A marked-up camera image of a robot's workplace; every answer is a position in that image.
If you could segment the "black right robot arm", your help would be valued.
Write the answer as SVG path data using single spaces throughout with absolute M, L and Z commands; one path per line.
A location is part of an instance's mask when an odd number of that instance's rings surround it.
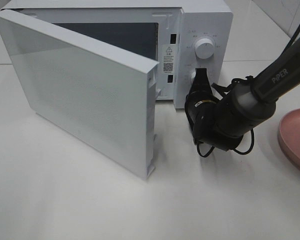
M 300 84 L 300 37 L 256 77 L 234 78 L 227 87 L 210 83 L 197 68 L 184 110 L 194 144 L 235 150 L 243 136 L 271 118 L 277 100 Z

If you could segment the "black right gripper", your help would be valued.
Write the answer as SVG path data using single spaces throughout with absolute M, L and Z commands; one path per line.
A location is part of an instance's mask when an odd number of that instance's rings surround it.
M 184 110 L 189 125 L 193 125 L 197 115 L 206 106 L 216 104 L 218 99 L 213 96 L 206 68 L 196 68 L 193 86 L 186 96 Z

